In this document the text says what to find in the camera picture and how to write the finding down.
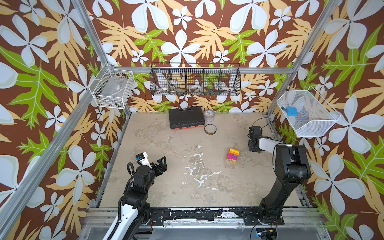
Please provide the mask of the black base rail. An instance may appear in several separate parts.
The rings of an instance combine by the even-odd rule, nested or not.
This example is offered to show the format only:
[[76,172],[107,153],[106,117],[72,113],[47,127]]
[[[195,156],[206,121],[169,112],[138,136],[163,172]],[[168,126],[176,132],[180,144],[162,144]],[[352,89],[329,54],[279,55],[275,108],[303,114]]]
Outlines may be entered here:
[[259,213],[259,207],[228,207],[228,208],[155,208],[151,207],[141,220],[142,225],[162,226],[165,221],[193,220],[213,222],[222,219],[242,220],[246,226],[270,225],[283,226],[283,217],[266,217]]

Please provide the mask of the white tape roll in basket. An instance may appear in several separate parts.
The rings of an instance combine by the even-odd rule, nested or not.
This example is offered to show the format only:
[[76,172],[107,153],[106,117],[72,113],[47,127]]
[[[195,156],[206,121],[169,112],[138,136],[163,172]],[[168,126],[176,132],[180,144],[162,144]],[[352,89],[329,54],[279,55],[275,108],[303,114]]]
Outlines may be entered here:
[[200,85],[190,85],[189,92],[194,95],[199,95],[203,91],[202,86]]

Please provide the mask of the black tool case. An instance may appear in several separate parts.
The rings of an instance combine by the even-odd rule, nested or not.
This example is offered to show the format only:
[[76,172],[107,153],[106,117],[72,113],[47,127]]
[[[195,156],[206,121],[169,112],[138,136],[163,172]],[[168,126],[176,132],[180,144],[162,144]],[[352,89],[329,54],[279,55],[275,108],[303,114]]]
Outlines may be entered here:
[[171,130],[201,127],[206,124],[201,107],[170,109],[168,113]]

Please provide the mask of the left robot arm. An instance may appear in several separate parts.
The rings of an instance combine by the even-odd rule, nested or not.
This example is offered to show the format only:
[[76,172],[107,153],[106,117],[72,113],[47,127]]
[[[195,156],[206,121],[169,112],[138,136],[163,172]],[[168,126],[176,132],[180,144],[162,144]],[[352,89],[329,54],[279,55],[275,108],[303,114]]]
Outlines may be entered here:
[[118,201],[118,214],[104,236],[105,240],[132,240],[142,224],[150,220],[150,207],[147,202],[148,193],[156,177],[167,171],[167,158],[162,157],[155,163],[150,163],[146,152],[135,156],[127,164],[130,179]]

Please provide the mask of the magenta wood block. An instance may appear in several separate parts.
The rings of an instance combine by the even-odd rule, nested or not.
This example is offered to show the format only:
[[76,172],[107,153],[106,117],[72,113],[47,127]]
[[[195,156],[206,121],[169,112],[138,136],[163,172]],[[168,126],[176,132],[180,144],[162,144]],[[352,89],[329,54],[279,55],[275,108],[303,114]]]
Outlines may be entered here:
[[233,162],[236,162],[238,160],[238,157],[239,156],[233,155],[233,154],[230,154],[230,153],[227,154],[227,160],[231,160]]

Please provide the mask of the orange cylinder block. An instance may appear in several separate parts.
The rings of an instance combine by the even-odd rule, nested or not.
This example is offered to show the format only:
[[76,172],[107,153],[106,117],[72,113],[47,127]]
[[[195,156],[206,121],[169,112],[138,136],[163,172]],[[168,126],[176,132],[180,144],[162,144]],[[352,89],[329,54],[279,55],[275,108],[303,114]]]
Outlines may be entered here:
[[230,149],[230,154],[235,155],[235,156],[239,156],[240,152],[238,150],[235,150],[235,149]]

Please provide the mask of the blue object in basket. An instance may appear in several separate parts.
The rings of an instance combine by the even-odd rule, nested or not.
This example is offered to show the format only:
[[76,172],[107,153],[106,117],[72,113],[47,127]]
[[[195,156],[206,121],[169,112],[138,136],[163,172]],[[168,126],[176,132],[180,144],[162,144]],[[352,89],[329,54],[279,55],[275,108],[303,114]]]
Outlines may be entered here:
[[299,115],[299,112],[296,107],[286,107],[285,112],[289,117],[297,117]]

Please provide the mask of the brown tape roll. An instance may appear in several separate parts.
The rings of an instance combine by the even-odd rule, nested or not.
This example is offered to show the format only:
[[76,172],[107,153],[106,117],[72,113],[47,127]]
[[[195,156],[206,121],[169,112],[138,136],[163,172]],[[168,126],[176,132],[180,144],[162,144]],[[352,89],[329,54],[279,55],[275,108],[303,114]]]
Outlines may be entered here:
[[213,124],[207,124],[204,127],[204,131],[207,135],[214,135],[217,132],[217,127]]

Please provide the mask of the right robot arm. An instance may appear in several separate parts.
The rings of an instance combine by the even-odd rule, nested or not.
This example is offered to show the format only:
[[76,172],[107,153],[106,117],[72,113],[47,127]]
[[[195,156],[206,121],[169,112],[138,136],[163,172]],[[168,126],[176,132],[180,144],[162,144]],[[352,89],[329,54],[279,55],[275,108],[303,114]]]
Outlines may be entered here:
[[258,219],[263,224],[273,223],[282,215],[284,204],[297,186],[311,177],[305,146],[290,145],[263,136],[262,127],[249,127],[250,152],[272,154],[276,180],[259,205]]

